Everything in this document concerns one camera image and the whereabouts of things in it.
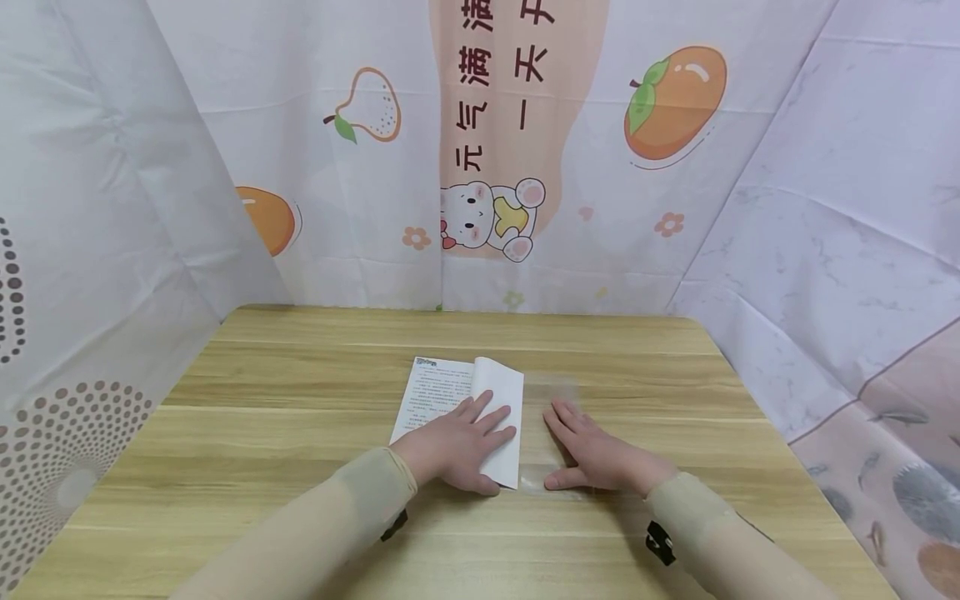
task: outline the beige sleeve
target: beige sleeve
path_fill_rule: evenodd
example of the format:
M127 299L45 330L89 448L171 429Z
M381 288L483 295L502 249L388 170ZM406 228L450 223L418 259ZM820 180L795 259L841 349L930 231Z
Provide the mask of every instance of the beige sleeve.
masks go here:
M389 529L417 492L389 448L353 460L229 547L171 600L301 600Z
M718 600L837 598L693 475L660 485L647 503L674 555Z

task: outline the hand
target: hand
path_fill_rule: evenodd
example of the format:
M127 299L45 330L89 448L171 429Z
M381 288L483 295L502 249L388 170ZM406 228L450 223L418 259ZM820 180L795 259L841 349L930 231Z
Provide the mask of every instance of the hand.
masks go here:
M570 402L554 400L543 419L577 462L547 475L543 486L548 490L592 487L632 490L646 497L678 473L670 461L615 438Z
M476 400L469 397L446 415L411 431L390 446L410 468L418 486L440 477L465 492L500 493L500 486L480 474L480 466L494 450L516 435L516 427L493 431L510 414L509 406L501 406L477 420L491 398L490 390Z

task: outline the green leaf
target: green leaf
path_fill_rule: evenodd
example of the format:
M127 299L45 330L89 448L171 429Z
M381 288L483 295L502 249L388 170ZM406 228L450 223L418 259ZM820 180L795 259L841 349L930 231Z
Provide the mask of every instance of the green leaf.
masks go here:
M668 66L670 66L670 59L654 62L653 65L647 69L646 75L643 76L643 82L650 85L659 84L663 76L666 75L666 68Z
M636 133L640 126L646 123L650 118L650 113L654 111L654 104L657 102L657 91L650 84L642 84L634 92L634 97L630 99L630 107L627 109L627 118L630 120L630 135Z
M341 137L350 140L354 144L357 143L357 134L347 119L338 114L333 118L333 127L337 129L337 133L339 133Z

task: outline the person's left hand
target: person's left hand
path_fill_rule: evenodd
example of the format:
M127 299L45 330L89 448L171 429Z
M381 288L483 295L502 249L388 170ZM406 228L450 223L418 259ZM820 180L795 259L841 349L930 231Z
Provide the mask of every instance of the person's left hand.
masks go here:
M440 477L466 492L500 493L500 486L480 474L480 466L494 450L516 435L516 428L493 431L510 414L509 406L501 406L477 420L492 398L490 390L475 400L468 397L446 415L391 444L390 449L410 468L418 487Z

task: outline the white curtain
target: white curtain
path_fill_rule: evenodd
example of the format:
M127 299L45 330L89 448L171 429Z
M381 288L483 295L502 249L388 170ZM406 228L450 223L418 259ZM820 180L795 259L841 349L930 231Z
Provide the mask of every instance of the white curtain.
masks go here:
M949 0L5 5L0 466L32 479L0 485L58 493L0 597L247 302L692 316L901 594L960 597L957 22Z

